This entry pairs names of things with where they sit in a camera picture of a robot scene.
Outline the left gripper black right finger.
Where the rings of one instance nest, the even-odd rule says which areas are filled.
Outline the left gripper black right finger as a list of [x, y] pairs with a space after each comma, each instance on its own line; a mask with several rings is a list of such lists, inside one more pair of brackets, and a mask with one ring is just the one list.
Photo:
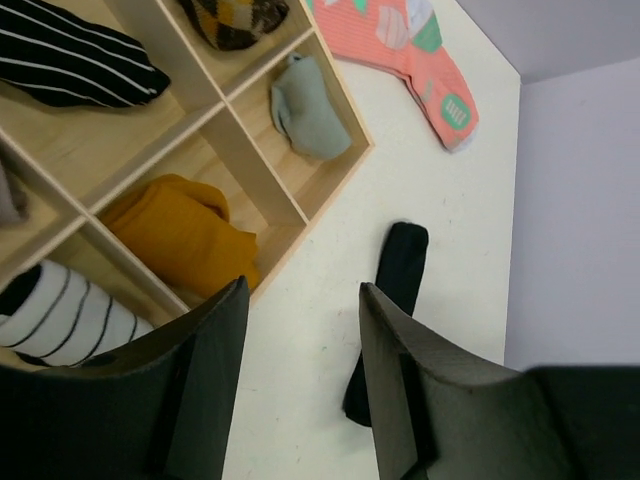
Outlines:
[[360, 288], [362, 354], [383, 479], [635, 479], [639, 370], [518, 372]]

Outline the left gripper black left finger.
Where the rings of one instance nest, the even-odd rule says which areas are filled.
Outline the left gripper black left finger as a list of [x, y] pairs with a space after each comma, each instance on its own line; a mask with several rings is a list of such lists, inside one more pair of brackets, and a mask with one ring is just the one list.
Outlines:
[[246, 338], [238, 278], [80, 367], [1, 370], [5, 479], [218, 479]]

